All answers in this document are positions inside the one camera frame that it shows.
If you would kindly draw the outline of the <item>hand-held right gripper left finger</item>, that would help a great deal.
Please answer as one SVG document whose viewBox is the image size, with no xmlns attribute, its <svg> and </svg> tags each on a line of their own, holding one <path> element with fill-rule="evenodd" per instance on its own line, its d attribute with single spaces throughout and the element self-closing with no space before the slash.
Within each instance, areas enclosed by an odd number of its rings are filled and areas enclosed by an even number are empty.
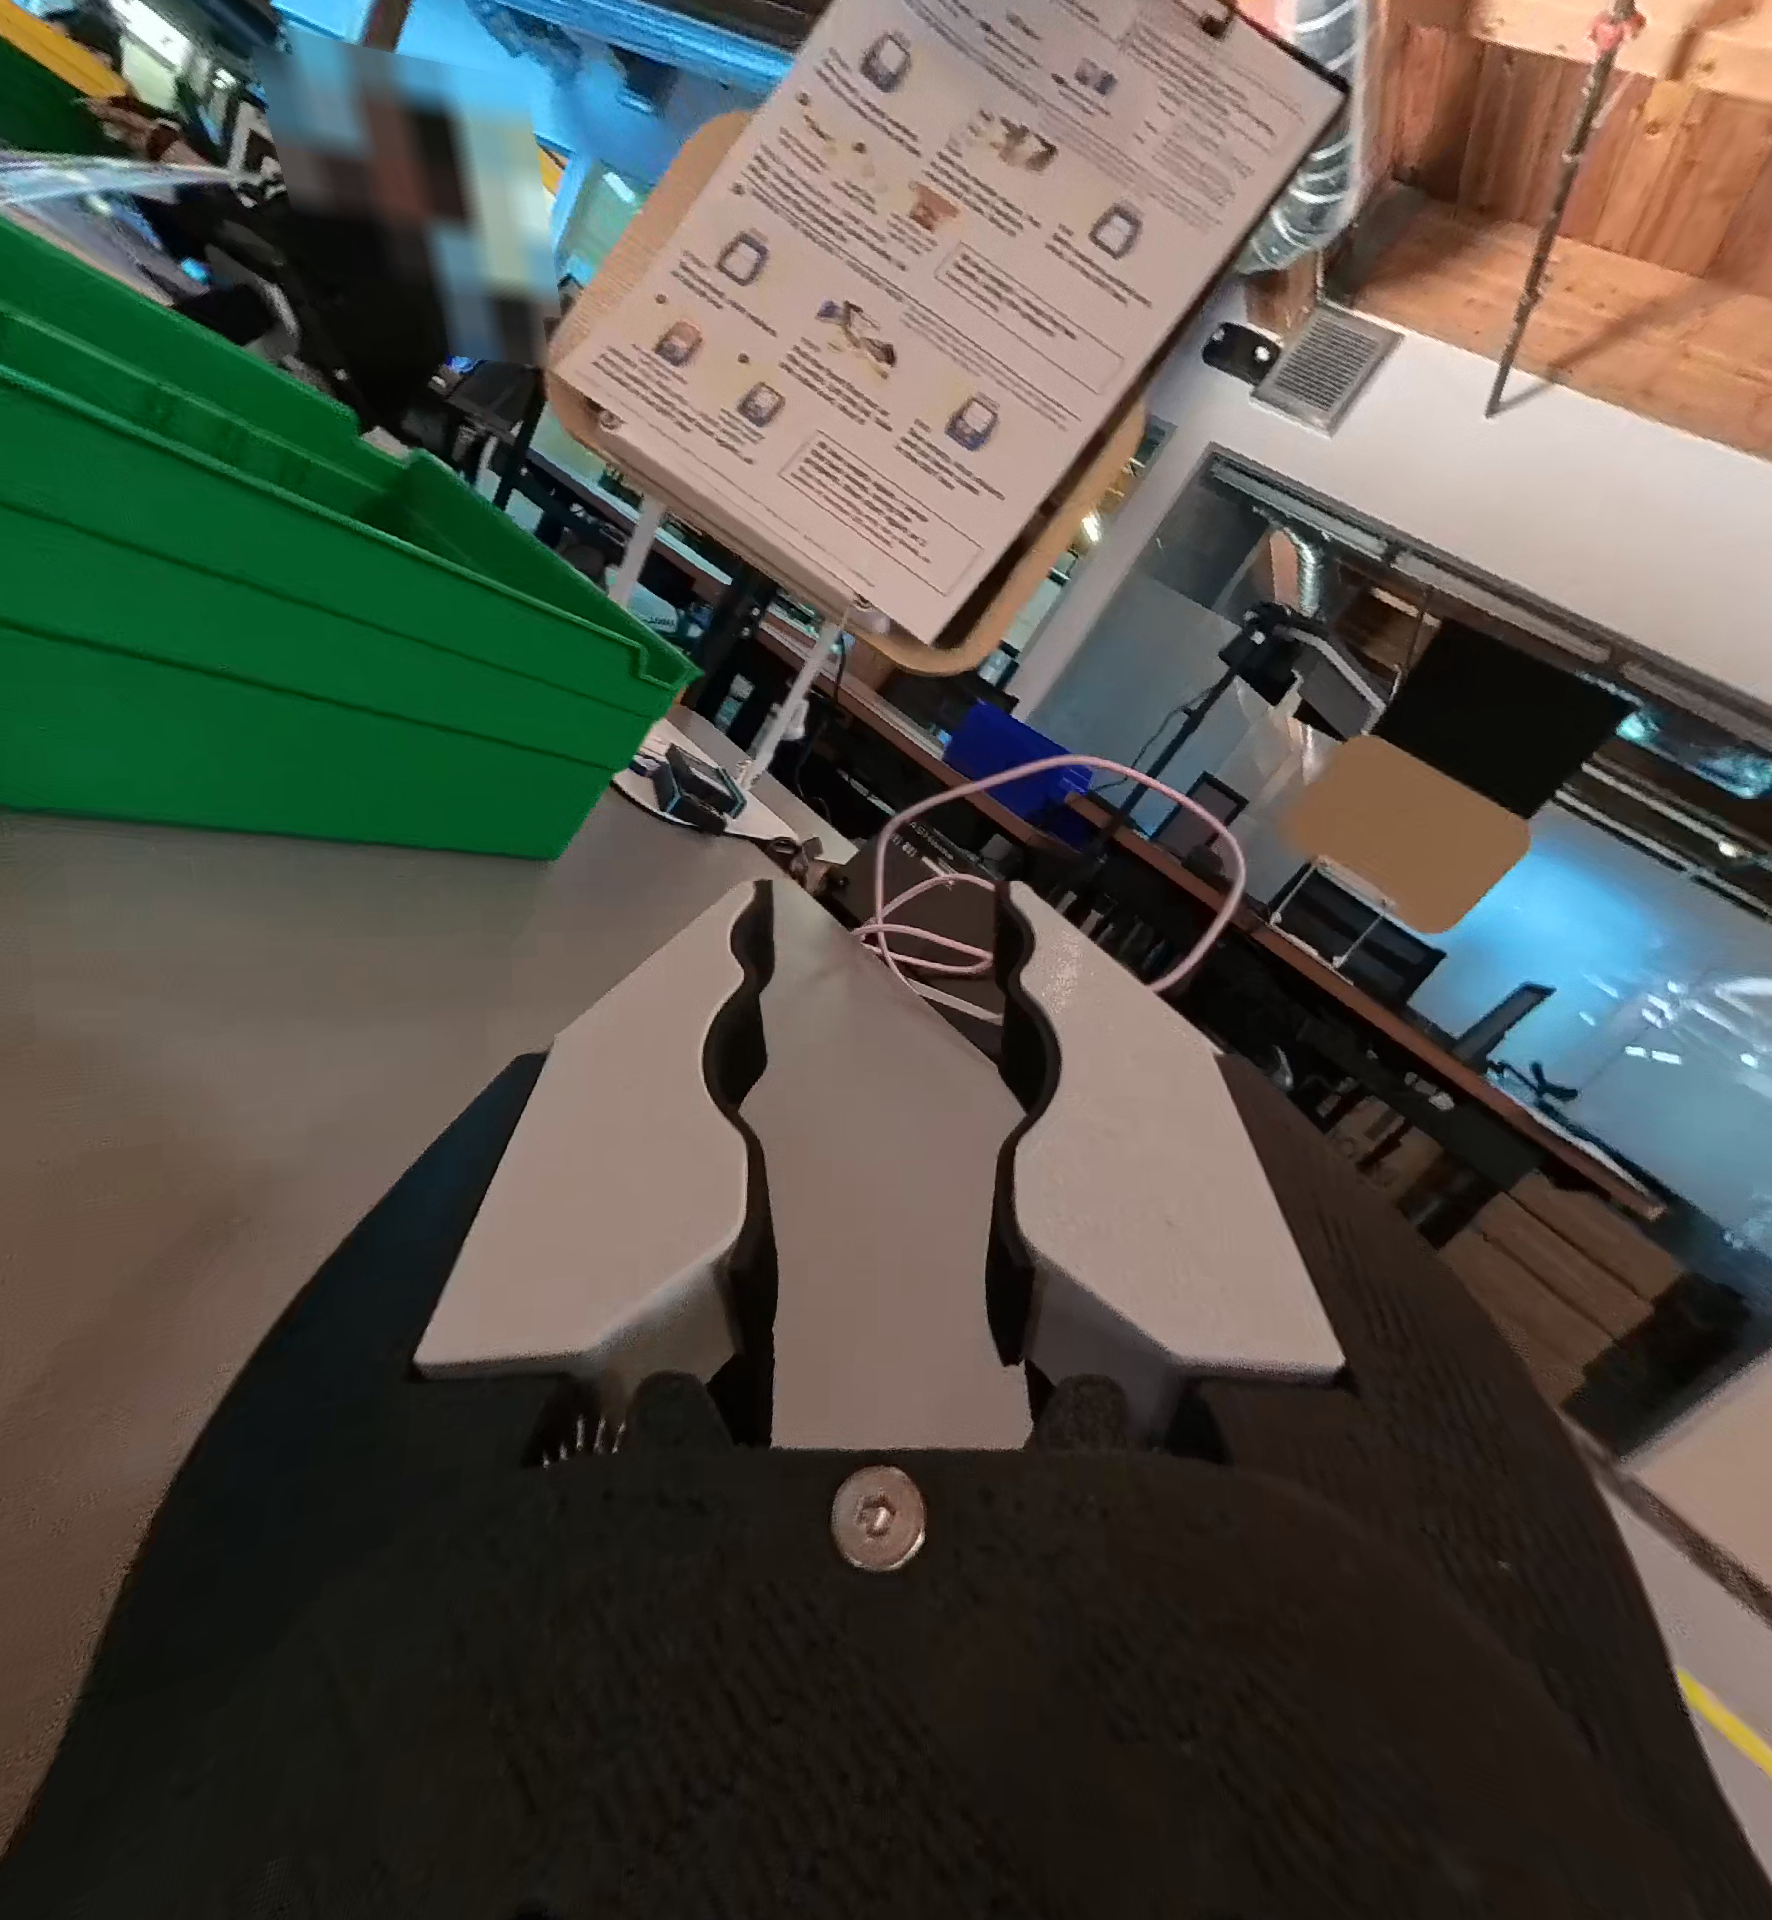
<svg viewBox="0 0 1772 1920">
<path fill-rule="evenodd" d="M 744 1101 L 768 1067 L 776 890 L 744 880 L 556 1031 L 419 1337 L 428 1380 L 656 1374 L 772 1413 L 776 1232 Z"/>
</svg>

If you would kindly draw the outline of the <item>glass partition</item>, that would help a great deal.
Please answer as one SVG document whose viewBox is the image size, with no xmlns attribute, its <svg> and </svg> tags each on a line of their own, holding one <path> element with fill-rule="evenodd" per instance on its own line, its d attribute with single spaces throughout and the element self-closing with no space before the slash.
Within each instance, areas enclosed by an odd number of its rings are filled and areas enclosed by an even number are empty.
<svg viewBox="0 0 1772 1920">
<path fill-rule="evenodd" d="M 1287 722 L 1225 691 L 1187 743 L 1185 714 L 1263 601 L 1308 587 L 1330 645 L 1392 701 L 1451 628 L 1608 688 L 1617 732 L 1533 816 L 1530 851 L 1431 938 L 1416 990 L 1440 1030 L 1529 982 L 1552 995 L 1501 1045 L 1504 1092 L 1561 1117 L 1667 1194 L 1680 1299 L 1621 1341 L 1584 1407 L 1643 1444 L 1772 1349 L 1772 753 L 1755 715 L 1672 683 L 1655 655 L 1504 587 L 1380 521 L 1227 451 L 1187 468 L 1158 526 L 1033 709 L 1071 750 L 1206 778 L 1239 793 L 1249 878 L 1293 875 L 1283 810 L 1365 706 L 1328 655 Z"/>
</svg>

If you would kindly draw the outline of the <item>tan rounded board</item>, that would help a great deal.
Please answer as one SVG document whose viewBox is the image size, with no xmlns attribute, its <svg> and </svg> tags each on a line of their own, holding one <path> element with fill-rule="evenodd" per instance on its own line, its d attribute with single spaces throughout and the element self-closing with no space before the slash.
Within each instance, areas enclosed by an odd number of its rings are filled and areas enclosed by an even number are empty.
<svg viewBox="0 0 1772 1920">
<path fill-rule="evenodd" d="M 1280 833 L 1414 933 L 1457 928 L 1533 847 L 1529 820 L 1379 733 L 1330 752 Z"/>
</svg>

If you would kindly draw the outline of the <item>wooden work table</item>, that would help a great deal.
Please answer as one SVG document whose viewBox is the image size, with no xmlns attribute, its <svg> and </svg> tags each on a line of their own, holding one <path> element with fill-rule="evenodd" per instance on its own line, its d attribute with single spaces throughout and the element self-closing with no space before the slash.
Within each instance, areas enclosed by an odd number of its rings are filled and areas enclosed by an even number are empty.
<svg viewBox="0 0 1772 1920">
<path fill-rule="evenodd" d="M 1179 957 L 1181 936 L 1200 931 L 1219 909 L 1225 886 L 1216 869 L 1199 873 L 1135 830 L 1106 845 L 1095 878 L 1078 880 L 1101 840 L 1102 804 L 1076 796 L 1068 812 L 1078 831 L 1066 837 L 1025 821 L 994 792 L 965 796 L 966 776 L 905 726 L 896 708 L 866 683 L 834 689 L 834 677 L 836 670 L 825 667 L 806 698 L 808 717 L 829 732 L 803 759 L 813 787 L 800 785 L 798 797 L 851 840 L 868 837 L 901 804 L 939 796 L 940 837 L 974 853 L 1005 837 L 1037 891 L 1075 899 L 1095 923 L 1095 940 L 1146 974 L 1154 961 Z M 1529 1178 L 1593 1191 L 1645 1223 L 1669 1212 L 1672 1200 L 1661 1187 L 1569 1138 L 1552 1115 L 1457 1058 L 1454 1042 L 1392 999 L 1394 977 L 1379 963 L 1388 940 L 1372 931 L 1367 947 L 1367 971 L 1355 961 L 1334 968 L 1244 904 L 1181 992 L 1181 1007 L 1259 1063 L 1285 1058 L 1295 1099 L 1325 1128 L 1377 1097 L 1412 1133 L 1432 1140 L 1460 1165 L 1440 1175 L 1434 1222 L 1466 1226 L 1488 1198 Z"/>
</svg>

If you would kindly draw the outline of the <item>blue plastic bin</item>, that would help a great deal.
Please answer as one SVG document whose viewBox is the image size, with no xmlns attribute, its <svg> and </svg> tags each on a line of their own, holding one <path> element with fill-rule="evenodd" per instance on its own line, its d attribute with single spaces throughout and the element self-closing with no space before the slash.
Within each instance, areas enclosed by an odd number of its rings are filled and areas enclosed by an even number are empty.
<svg viewBox="0 0 1772 1920">
<path fill-rule="evenodd" d="M 1071 800 L 1085 796 L 1095 773 L 1085 763 L 1052 766 L 1021 778 L 1018 769 L 1065 753 L 1065 747 L 1021 722 L 1009 708 L 979 700 L 948 732 L 942 757 L 965 779 L 1005 773 L 1007 779 L 988 787 L 988 797 L 1030 825 L 1040 825 L 1057 817 Z"/>
</svg>

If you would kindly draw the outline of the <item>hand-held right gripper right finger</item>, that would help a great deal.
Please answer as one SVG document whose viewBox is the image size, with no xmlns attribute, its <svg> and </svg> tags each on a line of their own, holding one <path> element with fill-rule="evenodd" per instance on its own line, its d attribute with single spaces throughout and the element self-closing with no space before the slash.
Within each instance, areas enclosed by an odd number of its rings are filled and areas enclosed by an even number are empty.
<svg viewBox="0 0 1772 1920">
<path fill-rule="evenodd" d="M 1334 1386 L 1346 1355 L 1222 1053 L 1030 886 L 994 891 L 994 1354 L 1047 1387 L 1114 1381 L 1169 1428 L 1202 1380 Z"/>
</svg>

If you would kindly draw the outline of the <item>wall air vent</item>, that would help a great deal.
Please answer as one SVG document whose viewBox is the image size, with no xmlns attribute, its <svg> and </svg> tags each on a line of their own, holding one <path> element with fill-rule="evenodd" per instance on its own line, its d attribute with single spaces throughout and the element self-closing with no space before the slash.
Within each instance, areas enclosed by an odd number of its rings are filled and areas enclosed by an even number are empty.
<svg viewBox="0 0 1772 1920">
<path fill-rule="evenodd" d="M 1280 419 L 1334 437 L 1407 333 L 1320 299 L 1287 335 L 1252 401 Z"/>
</svg>

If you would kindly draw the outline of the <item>black flat panel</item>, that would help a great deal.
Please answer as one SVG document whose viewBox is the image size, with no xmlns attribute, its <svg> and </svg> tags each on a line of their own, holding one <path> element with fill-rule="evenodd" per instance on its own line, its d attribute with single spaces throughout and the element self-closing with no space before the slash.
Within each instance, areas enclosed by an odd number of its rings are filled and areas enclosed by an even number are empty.
<svg viewBox="0 0 1772 1920">
<path fill-rule="evenodd" d="M 1530 820 L 1634 709 L 1636 701 L 1608 683 L 1448 620 L 1379 714 L 1372 736 Z"/>
</svg>

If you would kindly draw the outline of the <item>silver flexible duct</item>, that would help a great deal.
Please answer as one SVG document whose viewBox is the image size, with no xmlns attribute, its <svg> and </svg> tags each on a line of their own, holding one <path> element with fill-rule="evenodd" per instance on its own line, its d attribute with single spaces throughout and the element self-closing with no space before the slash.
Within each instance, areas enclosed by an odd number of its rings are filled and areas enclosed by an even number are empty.
<svg viewBox="0 0 1772 1920">
<path fill-rule="evenodd" d="M 1332 130 L 1247 239 L 1234 276 L 1252 277 L 1322 255 L 1358 213 L 1379 125 L 1385 4 L 1277 2 L 1267 4 L 1269 11 L 1259 11 L 1259 4 L 1241 9 L 1349 90 Z"/>
</svg>

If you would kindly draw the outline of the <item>cardboard box stack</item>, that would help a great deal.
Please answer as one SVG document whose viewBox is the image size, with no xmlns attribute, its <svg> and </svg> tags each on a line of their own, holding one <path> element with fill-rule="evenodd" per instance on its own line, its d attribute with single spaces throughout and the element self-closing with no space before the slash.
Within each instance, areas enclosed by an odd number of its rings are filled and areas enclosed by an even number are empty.
<svg viewBox="0 0 1772 1920">
<path fill-rule="evenodd" d="M 1345 1146 L 1495 1320 L 1540 1394 L 1626 1452 L 1738 1358 L 1752 1311 L 1594 1194 L 1501 1189 L 1405 1123 Z"/>
</svg>

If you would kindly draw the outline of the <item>green plastic bin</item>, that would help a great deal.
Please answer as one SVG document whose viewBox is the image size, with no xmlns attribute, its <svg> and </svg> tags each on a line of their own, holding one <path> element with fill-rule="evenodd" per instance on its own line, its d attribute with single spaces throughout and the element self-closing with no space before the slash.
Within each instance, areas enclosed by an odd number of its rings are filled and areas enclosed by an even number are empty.
<svg viewBox="0 0 1772 1920">
<path fill-rule="evenodd" d="M 433 453 L 0 213 L 0 808 L 553 859 L 697 675 Z"/>
</svg>

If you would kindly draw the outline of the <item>instruction sheet on board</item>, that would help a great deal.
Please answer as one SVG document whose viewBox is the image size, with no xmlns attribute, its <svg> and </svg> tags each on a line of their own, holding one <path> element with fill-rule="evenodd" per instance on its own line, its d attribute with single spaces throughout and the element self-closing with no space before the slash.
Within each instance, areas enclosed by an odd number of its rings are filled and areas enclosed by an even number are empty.
<svg viewBox="0 0 1772 1920">
<path fill-rule="evenodd" d="M 614 468 L 625 486 L 730 548 L 788 595 L 821 612 L 840 612 L 851 598 L 848 587 L 822 581 L 800 558 L 783 556 L 775 539 L 743 526 L 743 511 L 728 499 L 702 491 L 698 481 L 674 476 L 665 461 L 653 461 L 630 441 L 621 421 L 569 375 L 572 354 L 587 346 L 598 324 L 644 280 L 751 122 L 751 109 L 730 109 L 705 122 L 685 142 L 555 331 L 547 362 L 548 404 L 563 430 Z M 923 677 L 965 675 L 993 658 L 1057 560 L 1075 543 L 1085 518 L 1128 468 L 1146 421 L 1144 391 L 1120 401 L 1106 428 L 1092 435 L 1068 473 L 1047 493 L 1023 538 L 994 563 L 988 579 L 974 587 L 969 606 L 950 618 L 939 642 L 920 642 L 899 626 L 883 626 L 875 613 L 857 618 L 861 638 L 896 670 Z"/>
</svg>

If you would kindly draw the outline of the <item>white plastic object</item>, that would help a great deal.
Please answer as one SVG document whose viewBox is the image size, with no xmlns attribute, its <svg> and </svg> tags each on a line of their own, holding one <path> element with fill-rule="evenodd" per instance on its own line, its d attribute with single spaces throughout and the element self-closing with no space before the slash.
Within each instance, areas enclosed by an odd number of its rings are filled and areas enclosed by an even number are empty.
<svg viewBox="0 0 1772 1920">
<path fill-rule="evenodd" d="M 679 736 L 672 736 L 672 733 L 670 733 L 670 736 L 666 736 L 666 737 L 653 737 L 653 739 L 649 739 L 649 741 L 632 755 L 632 759 L 628 762 L 628 766 L 626 766 L 622 771 L 618 771 L 618 773 L 613 776 L 610 785 L 613 785 L 625 800 L 630 800 L 632 804 L 637 804 L 637 805 L 641 805 L 642 810 L 650 812 L 650 813 L 656 816 L 659 820 L 663 820 L 663 821 L 666 821 L 666 823 L 672 823 L 672 825 L 679 825 L 679 827 L 682 827 L 682 830 L 691 830 L 691 831 L 701 833 L 701 830 L 697 830 L 697 827 L 685 827 L 685 825 L 680 825 L 680 823 L 674 823 L 672 820 L 665 817 L 665 816 L 659 812 L 656 797 L 654 797 L 654 785 L 653 785 L 653 773 L 654 773 L 654 767 L 660 763 L 660 757 L 663 757 L 663 753 L 665 753 L 665 747 L 668 747 L 668 745 L 680 745 L 680 747 L 688 750 L 693 755 L 705 755 L 707 759 L 711 759 L 711 762 L 715 762 L 717 766 L 720 766 L 727 773 L 730 773 L 718 759 L 708 757 L 708 755 L 702 753 L 702 752 L 697 752 L 694 747 L 691 747 L 688 743 L 685 743 Z M 708 836 L 708 837 L 728 837 L 728 836 L 758 837 L 758 836 L 764 831 L 764 830 L 757 823 L 755 797 L 746 792 L 746 787 L 744 787 L 743 784 L 740 784 L 740 787 L 743 787 L 744 793 L 748 796 L 748 808 L 746 808 L 746 812 L 740 816 L 740 820 L 735 821 L 735 823 L 728 827 L 727 833 L 707 833 L 707 831 L 702 831 L 702 836 Z"/>
</svg>

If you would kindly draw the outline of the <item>yellow tape strip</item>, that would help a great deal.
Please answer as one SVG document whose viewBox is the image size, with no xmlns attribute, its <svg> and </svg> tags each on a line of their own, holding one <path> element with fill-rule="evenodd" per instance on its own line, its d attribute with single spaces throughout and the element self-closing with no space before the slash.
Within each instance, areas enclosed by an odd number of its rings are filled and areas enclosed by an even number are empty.
<svg viewBox="0 0 1772 1920">
<path fill-rule="evenodd" d="M 1691 1668 L 1675 1664 L 1672 1681 L 1699 1727 L 1730 1747 L 1772 1785 L 1772 1744 L 1695 1676 Z"/>
</svg>

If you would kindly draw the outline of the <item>printed instruction sheet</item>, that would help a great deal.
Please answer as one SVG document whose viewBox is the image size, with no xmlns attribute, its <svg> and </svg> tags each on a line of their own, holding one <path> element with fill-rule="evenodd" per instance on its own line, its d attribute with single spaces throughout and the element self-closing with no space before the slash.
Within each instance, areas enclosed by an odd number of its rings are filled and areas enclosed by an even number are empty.
<svg viewBox="0 0 1772 1920">
<path fill-rule="evenodd" d="M 937 645 L 1351 93 L 1237 4 L 830 4 L 559 379 L 677 518 Z"/>
</svg>

